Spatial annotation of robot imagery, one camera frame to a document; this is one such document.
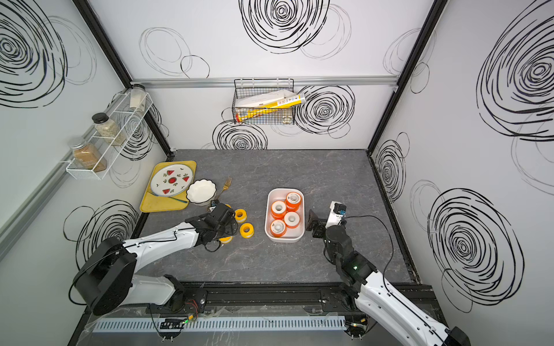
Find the yellow tape spool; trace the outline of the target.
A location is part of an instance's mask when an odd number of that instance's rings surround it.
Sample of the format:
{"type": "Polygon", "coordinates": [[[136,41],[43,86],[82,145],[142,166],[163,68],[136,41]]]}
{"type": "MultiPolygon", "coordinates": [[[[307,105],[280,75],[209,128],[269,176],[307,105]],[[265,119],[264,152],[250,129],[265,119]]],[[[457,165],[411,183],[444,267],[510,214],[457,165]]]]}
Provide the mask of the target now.
{"type": "Polygon", "coordinates": [[[219,241],[224,245],[224,244],[230,243],[233,239],[234,239],[233,236],[228,236],[228,237],[219,239],[219,241]]]}
{"type": "Polygon", "coordinates": [[[249,238],[252,238],[254,236],[255,230],[254,230],[254,227],[251,223],[244,223],[240,227],[239,233],[240,233],[242,238],[249,239],[249,238]]]}

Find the yellow tape spool uncovered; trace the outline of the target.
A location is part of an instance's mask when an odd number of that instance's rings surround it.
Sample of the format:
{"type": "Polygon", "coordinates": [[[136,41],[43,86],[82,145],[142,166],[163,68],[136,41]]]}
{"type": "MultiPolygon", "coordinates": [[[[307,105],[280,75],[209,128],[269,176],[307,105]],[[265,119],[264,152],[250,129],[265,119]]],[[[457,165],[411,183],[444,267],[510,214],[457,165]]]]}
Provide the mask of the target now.
{"type": "Polygon", "coordinates": [[[235,210],[236,222],[238,222],[239,224],[245,223],[247,219],[248,219],[248,215],[245,209],[240,208],[235,210]]]}

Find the orange tape roll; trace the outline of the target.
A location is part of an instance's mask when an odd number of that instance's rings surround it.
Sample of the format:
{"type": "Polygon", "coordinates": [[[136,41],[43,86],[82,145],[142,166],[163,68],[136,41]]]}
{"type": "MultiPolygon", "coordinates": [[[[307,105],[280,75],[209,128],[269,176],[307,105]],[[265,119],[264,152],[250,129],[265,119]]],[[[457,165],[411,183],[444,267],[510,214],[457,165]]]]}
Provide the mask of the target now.
{"type": "Polygon", "coordinates": [[[283,218],[283,221],[285,225],[287,226],[287,229],[295,229],[300,225],[300,215],[294,211],[290,211],[286,213],[286,215],[283,218]]]}
{"type": "Polygon", "coordinates": [[[272,237],[281,238],[287,233],[287,225],[283,220],[276,219],[271,222],[269,231],[272,237]]]}
{"type": "Polygon", "coordinates": [[[288,211],[297,211],[302,204],[302,196],[297,192],[288,193],[285,204],[288,211]]]}
{"type": "Polygon", "coordinates": [[[283,219],[287,214],[287,205],[282,200],[276,200],[271,204],[271,216],[274,219],[283,219]]]}

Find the orange tape roll bottom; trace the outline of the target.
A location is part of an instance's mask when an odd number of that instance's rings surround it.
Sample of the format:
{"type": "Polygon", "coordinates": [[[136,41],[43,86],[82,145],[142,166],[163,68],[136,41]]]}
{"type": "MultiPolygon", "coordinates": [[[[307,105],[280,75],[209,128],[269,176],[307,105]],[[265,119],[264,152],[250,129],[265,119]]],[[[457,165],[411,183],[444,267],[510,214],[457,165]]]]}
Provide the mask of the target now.
{"type": "Polygon", "coordinates": [[[287,205],[282,200],[276,200],[271,204],[271,216],[274,219],[283,219],[287,214],[287,205]]]}

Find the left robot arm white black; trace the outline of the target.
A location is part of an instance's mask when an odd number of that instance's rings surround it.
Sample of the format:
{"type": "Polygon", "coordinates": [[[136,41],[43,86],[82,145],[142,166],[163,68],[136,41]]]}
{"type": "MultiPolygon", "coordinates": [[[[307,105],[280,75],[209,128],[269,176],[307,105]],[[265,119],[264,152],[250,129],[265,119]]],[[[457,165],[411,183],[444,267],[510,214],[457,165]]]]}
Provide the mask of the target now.
{"type": "Polygon", "coordinates": [[[75,275],[70,289],[77,291],[96,316],[120,306],[159,306],[178,313],[188,304],[183,285],[172,275],[149,277],[138,272],[173,253],[234,236],[235,211],[219,203],[208,213],[190,217],[176,226],[149,236],[100,243],[75,275]]]}

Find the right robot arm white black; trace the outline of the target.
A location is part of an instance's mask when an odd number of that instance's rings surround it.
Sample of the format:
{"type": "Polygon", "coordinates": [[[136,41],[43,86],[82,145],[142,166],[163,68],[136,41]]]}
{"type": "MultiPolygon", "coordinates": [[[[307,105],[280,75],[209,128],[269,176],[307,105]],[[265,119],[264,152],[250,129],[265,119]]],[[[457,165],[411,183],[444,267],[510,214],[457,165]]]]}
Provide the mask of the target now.
{"type": "Polygon", "coordinates": [[[308,213],[307,228],[324,241],[324,255],[335,266],[356,308],[402,345],[470,345],[459,327],[430,317],[396,289],[377,267],[357,252],[346,231],[346,206],[333,202],[327,219],[308,213]]]}

